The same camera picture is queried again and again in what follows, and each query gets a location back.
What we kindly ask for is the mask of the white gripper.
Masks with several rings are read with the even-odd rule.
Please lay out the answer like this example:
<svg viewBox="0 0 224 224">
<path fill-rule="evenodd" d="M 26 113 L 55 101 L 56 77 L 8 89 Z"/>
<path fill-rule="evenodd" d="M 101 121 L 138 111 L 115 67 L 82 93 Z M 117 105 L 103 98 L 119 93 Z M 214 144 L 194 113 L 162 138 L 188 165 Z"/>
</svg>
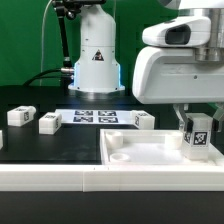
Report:
<svg viewBox="0 0 224 224">
<path fill-rule="evenodd" d="M 143 104 L 174 104 L 179 130 L 191 133 L 187 104 L 217 103 L 212 129 L 224 123 L 224 63 L 198 62 L 187 48 L 145 47 L 137 56 L 132 92 Z"/>
</svg>

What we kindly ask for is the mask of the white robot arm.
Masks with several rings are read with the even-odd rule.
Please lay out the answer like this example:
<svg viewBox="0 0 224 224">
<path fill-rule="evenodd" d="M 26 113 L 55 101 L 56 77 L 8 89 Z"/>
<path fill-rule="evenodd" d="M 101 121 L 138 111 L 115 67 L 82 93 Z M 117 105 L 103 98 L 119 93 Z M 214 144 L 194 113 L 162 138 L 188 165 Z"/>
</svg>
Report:
<svg viewBox="0 0 224 224">
<path fill-rule="evenodd" d="M 224 0 L 158 1 L 177 9 L 178 16 L 143 31 L 146 47 L 135 62 L 133 95 L 143 104 L 172 104 L 188 132 L 196 123 L 184 106 L 216 103 L 212 126 L 219 131 L 224 122 Z M 114 34 L 101 7 L 84 8 L 71 90 L 91 96 L 119 87 Z"/>
</svg>

